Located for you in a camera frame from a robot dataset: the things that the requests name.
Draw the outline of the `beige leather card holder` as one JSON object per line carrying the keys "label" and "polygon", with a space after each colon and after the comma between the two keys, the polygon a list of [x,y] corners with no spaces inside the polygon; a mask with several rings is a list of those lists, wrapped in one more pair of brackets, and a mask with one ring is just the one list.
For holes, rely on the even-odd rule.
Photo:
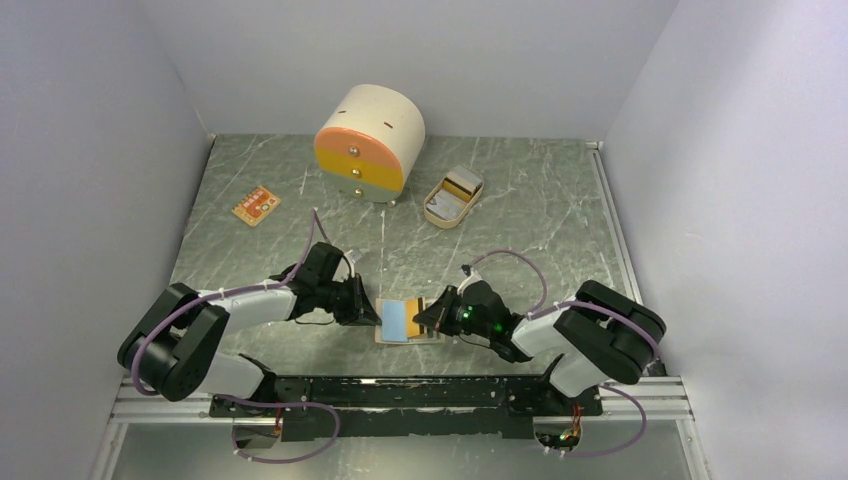
{"label": "beige leather card holder", "polygon": [[381,323],[375,327],[374,340],[386,345],[440,344],[445,337],[414,322],[414,317],[428,306],[424,297],[408,300],[377,299],[376,311]]}

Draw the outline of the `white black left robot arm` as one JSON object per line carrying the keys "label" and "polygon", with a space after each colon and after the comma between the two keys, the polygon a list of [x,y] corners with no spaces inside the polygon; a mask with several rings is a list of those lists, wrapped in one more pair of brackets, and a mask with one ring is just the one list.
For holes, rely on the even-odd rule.
{"label": "white black left robot arm", "polygon": [[293,321],[316,309],[343,326],[380,324],[361,275],[351,270],[336,279],[345,260],[340,249],[318,242],[298,263],[258,284],[198,291],[174,283],[128,334],[117,362],[143,395],[169,401],[195,392],[235,397],[249,414],[264,415],[278,398],[277,376],[252,357],[220,352],[227,328]]}

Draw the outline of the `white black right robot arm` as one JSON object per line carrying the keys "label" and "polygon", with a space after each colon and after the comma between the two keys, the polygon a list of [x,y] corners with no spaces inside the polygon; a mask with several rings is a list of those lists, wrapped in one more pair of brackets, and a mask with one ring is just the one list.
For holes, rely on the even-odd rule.
{"label": "white black right robot arm", "polygon": [[636,384],[667,332],[654,311],[594,280],[572,299],[526,314],[510,311],[486,281],[467,281],[446,287],[413,320],[446,336],[482,337],[510,363],[556,352],[539,389],[542,406],[553,414],[565,413],[578,395],[607,380]]}

